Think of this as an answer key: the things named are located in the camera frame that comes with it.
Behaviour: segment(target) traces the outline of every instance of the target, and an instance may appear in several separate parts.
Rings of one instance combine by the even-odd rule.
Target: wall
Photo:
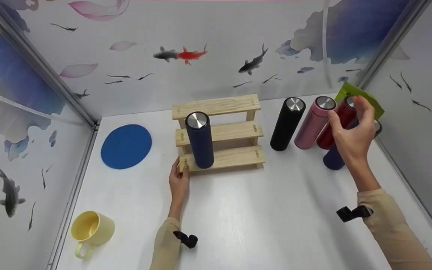
[[[409,0],[327,0],[329,82],[325,1],[0,0],[0,6],[101,117],[250,93],[275,99],[336,92],[343,81],[355,81]],[[264,61],[249,75],[245,60],[260,56],[263,44]],[[155,56],[161,47],[173,57],[169,63]]]
[[[0,205],[0,269],[46,268],[89,139],[78,123],[0,35],[0,168],[25,200]]]
[[[432,4],[367,91],[386,110],[379,138],[432,215]]]

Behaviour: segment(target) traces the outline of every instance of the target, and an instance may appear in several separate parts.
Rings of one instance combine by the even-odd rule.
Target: black wrist strap
[[[359,205],[353,211],[351,211],[347,206],[336,211],[336,214],[343,222],[351,221],[355,218],[368,218],[373,214],[373,210],[367,206]]]
[[[198,238],[193,234],[187,236],[185,233],[181,231],[173,231],[173,234],[176,238],[178,238],[181,241],[182,244],[184,244],[188,248],[194,248],[198,243]]]

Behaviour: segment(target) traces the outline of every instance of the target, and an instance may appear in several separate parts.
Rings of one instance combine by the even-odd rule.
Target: left hand
[[[180,158],[178,157],[171,167],[169,174],[169,186],[173,204],[183,204],[189,192],[189,167],[185,164],[183,172],[180,172]]]

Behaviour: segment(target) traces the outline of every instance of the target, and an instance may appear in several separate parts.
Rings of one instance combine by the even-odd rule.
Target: white tabletop
[[[315,96],[302,99],[309,105]],[[269,146],[283,99],[261,101],[256,120],[264,137],[259,144],[262,169],[208,171],[192,175],[182,231],[199,238],[197,247],[181,247],[181,270],[306,269],[389,270],[379,246],[361,219],[343,223],[336,211],[356,207],[356,187],[346,168],[324,167],[325,151],[301,150],[292,142],[284,152]],[[243,114],[211,117],[213,125],[244,121]],[[130,123],[146,127],[153,146],[130,169],[110,169],[101,146],[115,128]],[[93,256],[74,256],[68,234],[59,270],[149,269],[156,231],[168,215],[170,166],[179,150],[171,111],[104,117],[74,209],[94,210],[115,221],[115,234]],[[370,166],[380,184],[396,199],[409,225],[432,256],[432,228],[406,186],[376,143]]]

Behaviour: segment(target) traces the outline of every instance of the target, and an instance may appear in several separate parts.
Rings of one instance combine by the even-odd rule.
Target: beige sleeve
[[[159,228],[154,241],[153,260],[149,270],[174,270],[178,263],[181,241],[173,231],[181,230],[180,222],[168,217]]]
[[[406,223],[394,198],[383,189],[358,193],[358,205],[374,213],[363,219],[393,270],[432,270],[432,259]]]

